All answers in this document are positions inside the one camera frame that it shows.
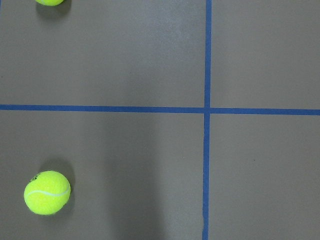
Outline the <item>yellow tennis ball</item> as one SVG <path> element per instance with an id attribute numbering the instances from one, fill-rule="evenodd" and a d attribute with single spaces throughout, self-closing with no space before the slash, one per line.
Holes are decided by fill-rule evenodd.
<path id="1" fill-rule="evenodd" d="M 29 210 L 49 216 L 59 212 L 69 201 L 71 185 L 60 172 L 49 170 L 36 174 L 26 185 L 23 199 Z"/>
<path id="2" fill-rule="evenodd" d="M 35 0 L 43 6 L 55 7 L 61 4 L 64 0 Z"/>

